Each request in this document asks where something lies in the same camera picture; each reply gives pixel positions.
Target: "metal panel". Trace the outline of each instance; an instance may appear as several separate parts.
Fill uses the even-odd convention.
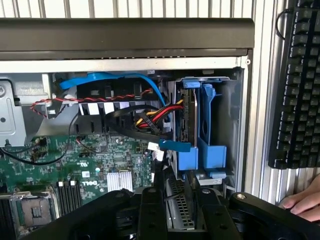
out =
[[[276,203],[284,195],[304,189],[308,178],[320,172],[274,170],[265,161],[273,117],[273,89],[277,87],[282,53],[282,42],[274,31],[275,16],[285,5],[286,0],[0,0],[0,17],[253,18],[256,34],[245,191]]]

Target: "hand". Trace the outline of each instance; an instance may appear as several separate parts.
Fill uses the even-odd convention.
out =
[[[300,216],[310,222],[320,220],[320,175],[318,175],[310,186],[295,195],[283,199],[280,207],[291,209],[291,213]]]

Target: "motherboard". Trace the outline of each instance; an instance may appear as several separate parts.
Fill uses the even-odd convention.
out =
[[[148,143],[115,133],[107,135],[38,137],[25,147],[6,147],[18,152],[40,143],[37,147],[17,153],[21,159],[34,163],[54,164],[35,166],[8,156],[0,158],[0,193],[12,197],[11,218],[17,237],[37,229],[80,206],[113,190],[134,192],[152,184],[152,155]],[[0,209],[5,200],[0,199]]]

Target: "black plastic panel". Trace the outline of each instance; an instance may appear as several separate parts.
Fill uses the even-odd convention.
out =
[[[320,1],[297,0],[289,16],[268,164],[320,167]]]
[[[0,60],[244,56],[249,18],[0,19]]]

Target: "keyboard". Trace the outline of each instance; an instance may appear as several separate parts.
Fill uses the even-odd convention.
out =
[[[320,1],[288,14],[268,165],[320,167]]]

